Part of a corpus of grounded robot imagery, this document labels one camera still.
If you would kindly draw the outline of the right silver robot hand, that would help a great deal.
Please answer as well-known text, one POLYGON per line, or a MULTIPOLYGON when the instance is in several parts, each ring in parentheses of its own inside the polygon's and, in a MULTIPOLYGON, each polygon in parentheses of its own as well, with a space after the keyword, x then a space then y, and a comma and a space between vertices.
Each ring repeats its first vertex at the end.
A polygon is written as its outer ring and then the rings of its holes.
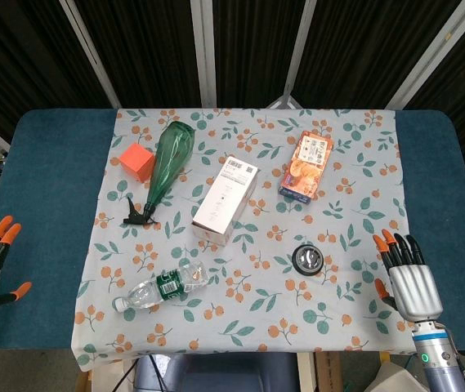
POLYGON ((375 279, 374 286, 381 301, 408 322, 436 321, 443 313, 443 306, 433 274, 415 238, 383 229, 381 235, 373 236, 373 241, 392 290, 389 292, 381 279, 375 279))

